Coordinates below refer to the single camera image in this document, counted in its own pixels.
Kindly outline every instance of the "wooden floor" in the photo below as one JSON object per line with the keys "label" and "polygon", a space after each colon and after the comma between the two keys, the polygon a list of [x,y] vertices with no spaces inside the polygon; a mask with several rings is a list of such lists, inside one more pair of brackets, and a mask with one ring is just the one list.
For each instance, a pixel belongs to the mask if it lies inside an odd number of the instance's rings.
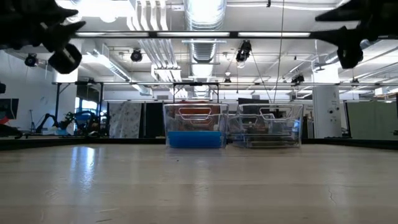
{"label": "wooden floor", "polygon": [[337,146],[0,152],[0,223],[398,223],[398,152]]}

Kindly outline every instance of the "clear plastic bin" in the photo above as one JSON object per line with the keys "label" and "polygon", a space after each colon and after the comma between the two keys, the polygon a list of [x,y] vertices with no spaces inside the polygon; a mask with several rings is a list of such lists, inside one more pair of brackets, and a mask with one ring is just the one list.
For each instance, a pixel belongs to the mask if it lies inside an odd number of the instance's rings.
{"label": "clear plastic bin", "polygon": [[164,105],[167,147],[225,147],[228,108],[219,103]]}
{"label": "clear plastic bin", "polygon": [[239,105],[228,133],[241,147],[300,147],[302,120],[303,105]]}

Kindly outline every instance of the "track light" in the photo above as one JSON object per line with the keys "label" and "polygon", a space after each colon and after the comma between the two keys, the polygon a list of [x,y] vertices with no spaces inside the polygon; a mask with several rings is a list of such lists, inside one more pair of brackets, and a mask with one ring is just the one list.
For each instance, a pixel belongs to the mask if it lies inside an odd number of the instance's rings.
{"label": "track light", "polygon": [[250,57],[250,52],[250,40],[244,40],[242,46],[238,50],[238,54],[236,55],[236,62],[238,63],[239,68],[243,68],[245,66],[245,61]]}
{"label": "track light", "polygon": [[140,62],[140,61],[142,61],[141,49],[134,49],[133,52],[132,52],[132,54],[131,54],[131,56],[130,56],[130,59],[131,59],[133,62]]}
{"label": "track light", "polygon": [[25,65],[31,68],[37,67],[39,65],[37,54],[30,53],[25,59]]}
{"label": "track light", "polygon": [[297,75],[296,77],[292,78],[292,83],[302,83],[304,81],[305,79],[303,75]]}

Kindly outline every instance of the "blue bin liner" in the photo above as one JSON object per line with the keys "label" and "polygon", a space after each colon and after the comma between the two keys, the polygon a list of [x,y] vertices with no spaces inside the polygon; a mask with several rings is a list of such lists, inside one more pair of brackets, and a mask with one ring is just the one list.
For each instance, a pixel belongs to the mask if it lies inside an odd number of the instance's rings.
{"label": "blue bin liner", "polygon": [[221,131],[169,131],[170,147],[221,148]]}

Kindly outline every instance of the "patterned panel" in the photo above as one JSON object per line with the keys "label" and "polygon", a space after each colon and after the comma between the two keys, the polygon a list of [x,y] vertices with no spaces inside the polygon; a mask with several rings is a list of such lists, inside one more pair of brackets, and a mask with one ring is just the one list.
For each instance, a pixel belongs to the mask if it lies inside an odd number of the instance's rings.
{"label": "patterned panel", "polygon": [[111,103],[110,138],[138,138],[141,117],[140,103]]}

